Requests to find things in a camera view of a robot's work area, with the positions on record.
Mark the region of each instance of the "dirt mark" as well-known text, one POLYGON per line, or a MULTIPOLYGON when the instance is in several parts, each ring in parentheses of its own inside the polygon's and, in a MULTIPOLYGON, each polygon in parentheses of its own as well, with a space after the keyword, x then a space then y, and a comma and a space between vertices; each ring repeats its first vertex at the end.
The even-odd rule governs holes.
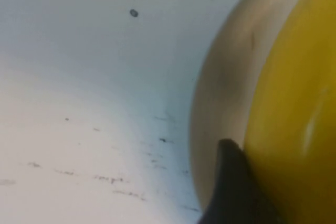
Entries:
POLYGON ((0 179, 0 186, 14 186, 16 181, 13 179, 0 179))
POLYGON ((29 162, 27 165, 33 168, 42 168, 42 166, 40 166, 39 164, 35 162, 29 162))

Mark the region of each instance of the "yellow plastic surface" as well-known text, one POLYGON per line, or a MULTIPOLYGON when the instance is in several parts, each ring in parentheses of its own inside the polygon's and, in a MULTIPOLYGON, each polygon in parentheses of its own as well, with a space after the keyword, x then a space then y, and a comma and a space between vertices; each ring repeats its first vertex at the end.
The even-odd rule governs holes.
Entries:
POLYGON ((336 223, 336 0, 300 0, 259 77, 245 150, 289 224, 336 223))

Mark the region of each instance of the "scratch mark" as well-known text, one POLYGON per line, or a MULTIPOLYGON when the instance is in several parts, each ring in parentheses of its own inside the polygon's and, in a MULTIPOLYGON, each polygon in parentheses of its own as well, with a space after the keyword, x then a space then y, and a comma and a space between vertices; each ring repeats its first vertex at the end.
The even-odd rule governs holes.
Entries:
POLYGON ((167 170, 167 167, 163 166, 163 165, 154 165, 154 169, 163 169, 163 170, 167 170))
POLYGON ((13 179, 0 179, 0 186, 14 186, 16 181, 13 179))
POLYGON ((29 162, 28 166, 31 166, 33 168, 42 168, 39 164, 35 163, 35 162, 29 162))
POLYGON ((106 176, 99 176, 96 175, 93 177, 94 179, 100 180, 102 182, 109 182, 110 184, 114 184, 114 182, 123 182, 123 178, 111 178, 111 177, 106 177, 106 176))
POLYGON ((171 122, 171 123, 176 123, 175 117, 171 116, 169 113, 166 112, 166 117, 162 118, 159 116, 155 116, 154 119, 159 120, 159 121, 164 121, 164 122, 171 122))
POLYGON ((120 190, 114 190, 112 191, 114 194, 122 194, 122 195, 128 195, 128 196, 132 196, 132 197, 135 197, 135 198, 138 198, 142 201, 146 201, 146 199, 143 197, 143 194, 142 195, 139 195, 139 194, 136 194, 136 193, 132 193, 132 192, 127 192, 127 191, 120 191, 120 190))
POLYGON ((200 212, 200 210, 198 210, 197 208, 194 208, 194 207, 188 207, 188 206, 181 206, 181 207, 185 210, 190 210, 190 211, 193 211, 193 212, 200 212))
POLYGON ((74 172, 68 172, 68 171, 63 172, 63 171, 61 171, 61 170, 57 170, 57 169, 54 169, 54 172, 55 172, 55 173, 59 173, 59 174, 70 175, 70 176, 72 176, 72 175, 75 174, 74 172))

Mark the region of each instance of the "black object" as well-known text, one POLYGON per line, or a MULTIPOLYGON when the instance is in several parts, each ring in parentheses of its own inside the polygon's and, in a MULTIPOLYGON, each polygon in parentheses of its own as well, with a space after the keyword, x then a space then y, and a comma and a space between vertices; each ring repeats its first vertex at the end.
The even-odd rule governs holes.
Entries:
POLYGON ((244 152, 230 139, 220 140, 216 185, 198 224, 283 224, 260 190, 244 152))
POLYGON ((131 9, 130 14, 132 17, 136 18, 139 15, 139 12, 137 10, 131 9))

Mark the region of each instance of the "white curved surface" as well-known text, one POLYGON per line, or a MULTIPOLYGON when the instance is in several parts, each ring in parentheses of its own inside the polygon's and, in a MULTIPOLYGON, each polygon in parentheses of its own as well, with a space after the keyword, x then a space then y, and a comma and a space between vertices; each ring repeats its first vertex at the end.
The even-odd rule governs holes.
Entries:
POLYGON ((190 106, 237 1, 0 0, 0 222, 194 223, 190 106))

